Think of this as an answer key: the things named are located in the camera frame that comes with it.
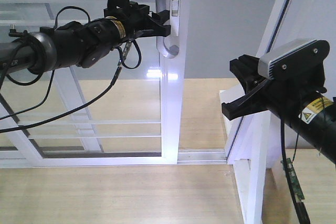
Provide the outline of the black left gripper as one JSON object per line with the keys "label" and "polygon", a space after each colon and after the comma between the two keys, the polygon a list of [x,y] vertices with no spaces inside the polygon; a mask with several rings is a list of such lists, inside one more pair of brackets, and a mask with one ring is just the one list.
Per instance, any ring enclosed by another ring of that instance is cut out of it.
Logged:
{"label": "black left gripper", "polygon": [[130,0],[108,0],[104,9],[103,31],[115,40],[167,37],[171,26],[165,25],[170,11],[150,11],[149,5]]}

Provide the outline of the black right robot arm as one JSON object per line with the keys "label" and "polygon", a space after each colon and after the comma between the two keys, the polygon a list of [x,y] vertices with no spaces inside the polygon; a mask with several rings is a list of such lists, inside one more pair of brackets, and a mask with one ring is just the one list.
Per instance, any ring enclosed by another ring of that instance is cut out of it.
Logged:
{"label": "black right robot arm", "polygon": [[283,80],[269,80],[257,72],[259,59],[242,55],[230,61],[230,71],[245,92],[222,104],[222,113],[233,120],[270,111],[332,163],[335,163],[335,102],[323,96],[324,67],[296,58],[285,62]]}

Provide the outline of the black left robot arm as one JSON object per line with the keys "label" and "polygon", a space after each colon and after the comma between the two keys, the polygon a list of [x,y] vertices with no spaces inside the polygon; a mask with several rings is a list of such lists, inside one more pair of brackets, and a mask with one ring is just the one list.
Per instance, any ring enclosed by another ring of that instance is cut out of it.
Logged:
{"label": "black left robot arm", "polygon": [[89,68],[121,44],[141,37],[171,33],[169,10],[150,13],[148,5],[108,0],[104,17],[86,24],[77,21],[38,32],[10,31],[16,40],[1,44],[1,74],[28,69],[32,74],[73,65]]}

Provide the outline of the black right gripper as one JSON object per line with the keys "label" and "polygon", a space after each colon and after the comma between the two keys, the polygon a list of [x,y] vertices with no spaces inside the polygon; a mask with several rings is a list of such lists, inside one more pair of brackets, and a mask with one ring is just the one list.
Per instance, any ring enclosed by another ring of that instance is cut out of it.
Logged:
{"label": "black right gripper", "polygon": [[250,55],[229,62],[230,71],[246,94],[221,103],[226,118],[231,121],[268,110],[286,124],[327,124],[327,98],[322,95],[326,92],[323,66],[296,72],[285,80],[270,80],[258,74],[258,63],[259,58]]}

